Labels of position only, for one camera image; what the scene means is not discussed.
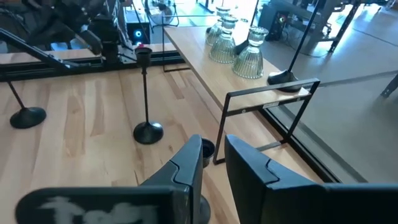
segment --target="black candlestick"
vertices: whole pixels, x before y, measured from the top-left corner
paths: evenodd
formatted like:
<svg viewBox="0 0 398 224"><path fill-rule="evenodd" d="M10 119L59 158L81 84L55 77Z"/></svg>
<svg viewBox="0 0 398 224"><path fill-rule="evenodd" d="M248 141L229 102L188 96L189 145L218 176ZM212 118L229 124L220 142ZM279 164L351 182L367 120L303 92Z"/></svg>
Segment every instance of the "black candlestick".
<svg viewBox="0 0 398 224"><path fill-rule="evenodd" d="M15 98L17 98L19 105L21 106L21 109L11 116L10 118L11 126L17 129L26 129L36 126L41 122L43 122L47 116L45 110L39 107L26 108L22 100L19 98L17 91L15 91L15 88L12 85L12 83L11 82L7 83L10 86L10 89L14 94Z"/></svg>
<svg viewBox="0 0 398 224"><path fill-rule="evenodd" d="M141 144L153 144L162 139L163 127L157 122L149 121L148 118L147 67L150 65L152 50L148 47L139 47L136 48L135 53L137 55L137 63L142 67L146 121L134 128L133 135L134 139Z"/></svg>
<svg viewBox="0 0 398 224"><path fill-rule="evenodd" d="M297 50L296 50L296 52L294 54L293 60L290 63L289 69L288 70L284 70L282 72L272 72L272 73L270 73L269 76L268 76L268 80L267 80L270 85L294 82L294 81L298 80L296 78L296 76L294 76L294 74L292 72L293 65L296 62L297 56L299 55L300 50L303 47L304 40L307 37L307 34L310 31L310 29L311 29L312 22L313 22L315 16L317 15L318 8L322 5L322 4L320 4L321 1L324 1L324 0L319 0L317 2L317 5L315 6L315 9L312 12L312 15L311 15L311 18L310 18L310 20L308 22L308 25L305 28L303 37L301 38L300 44L298 45ZM301 87L302 86L300 86L300 85L295 85L295 86L280 88L279 90L287 92L287 93L295 93L295 92L300 91Z"/></svg>

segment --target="light wood surface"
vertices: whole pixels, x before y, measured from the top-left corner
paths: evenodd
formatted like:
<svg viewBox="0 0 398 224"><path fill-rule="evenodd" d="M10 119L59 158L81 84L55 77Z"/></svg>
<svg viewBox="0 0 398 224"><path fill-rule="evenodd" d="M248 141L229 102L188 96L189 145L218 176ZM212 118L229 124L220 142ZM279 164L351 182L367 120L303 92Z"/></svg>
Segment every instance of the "light wood surface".
<svg viewBox="0 0 398 224"><path fill-rule="evenodd" d="M146 45L152 49L153 52L163 51L162 44L149 44ZM168 43L165 44L165 51L175 50L175 47ZM73 59L73 58L92 58L99 57L93 55L88 49L75 49L75 50L58 50L58 51L46 51L48 54L52 54L59 59ZM12 53L12 54L0 54L0 65L8 63L24 63L24 62L38 62L39 60L27 53Z"/></svg>
<svg viewBox="0 0 398 224"><path fill-rule="evenodd" d="M279 72L273 64L264 59L262 78L251 80L235 75L232 71L233 64L217 63L209 58L211 47L205 44L205 30L206 27L166 27L165 33L220 108L223 107L228 92L267 86L268 74ZM240 109L305 95L308 95L308 91L303 88L298 93L264 91L234 97L231 99L229 108L230 110Z"/></svg>
<svg viewBox="0 0 398 224"><path fill-rule="evenodd" d="M27 106L45 108L48 117L34 128L11 128L9 118L19 107L6 83L0 83L0 217L5 224L14 223L15 204L33 189L135 186L159 170L192 134L216 140L221 110L189 70L148 69L149 115L165 131L151 146L132 138L134 126L144 121L138 69L14 84ZM246 113L228 118L225 133L258 147L279 138L268 129ZM287 144L264 153L321 182ZM211 163L204 170L202 192L211 205L210 223L239 223L224 164Z"/></svg>

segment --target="blue light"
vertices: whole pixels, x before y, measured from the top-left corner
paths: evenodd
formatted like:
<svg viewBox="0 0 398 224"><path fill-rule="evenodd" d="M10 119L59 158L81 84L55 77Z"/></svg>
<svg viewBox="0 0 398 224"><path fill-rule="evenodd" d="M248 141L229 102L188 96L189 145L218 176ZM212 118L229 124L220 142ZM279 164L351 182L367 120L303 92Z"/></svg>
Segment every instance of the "blue light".
<svg viewBox="0 0 398 224"><path fill-rule="evenodd" d="M134 36L141 37L142 36L142 32L140 30L137 30L137 31L134 32Z"/></svg>

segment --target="electronic device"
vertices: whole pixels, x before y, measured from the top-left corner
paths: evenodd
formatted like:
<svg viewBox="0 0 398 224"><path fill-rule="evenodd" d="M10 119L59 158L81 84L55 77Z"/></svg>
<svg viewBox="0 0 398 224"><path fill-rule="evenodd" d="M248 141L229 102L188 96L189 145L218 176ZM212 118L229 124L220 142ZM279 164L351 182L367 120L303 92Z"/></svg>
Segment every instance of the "electronic device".
<svg viewBox="0 0 398 224"><path fill-rule="evenodd" d="M202 173L202 139L193 135L138 187L36 190L19 201L16 220L19 224L197 224Z"/></svg>
<svg viewBox="0 0 398 224"><path fill-rule="evenodd" d="M242 224L398 223L397 184L317 184L233 135L225 160Z"/></svg>
<svg viewBox="0 0 398 224"><path fill-rule="evenodd" d="M150 23L144 14L134 10L125 10L127 34L132 45L150 44Z"/></svg>
<svg viewBox="0 0 398 224"><path fill-rule="evenodd" d="M289 11L277 10L272 4L264 4L262 6L258 26L266 28L269 31L266 41L275 41L282 37L282 31L287 22L288 15Z"/></svg>

